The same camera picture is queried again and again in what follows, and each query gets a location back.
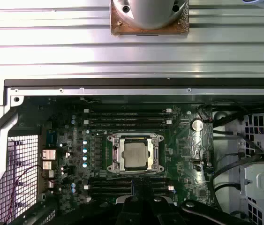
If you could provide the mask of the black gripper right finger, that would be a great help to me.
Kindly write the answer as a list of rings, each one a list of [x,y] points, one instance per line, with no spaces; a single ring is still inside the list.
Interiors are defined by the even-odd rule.
[[[250,225],[216,208],[194,200],[185,200],[178,206],[156,195],[150,178],[143,178],[143,200],[159,225]]]

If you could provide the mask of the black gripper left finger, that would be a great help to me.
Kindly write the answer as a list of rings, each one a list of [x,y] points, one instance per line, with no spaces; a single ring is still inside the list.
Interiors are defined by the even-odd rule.
[[[143,179],[91,179],[92,200],[81,208],[83,225],[140,225],[143,222]]]

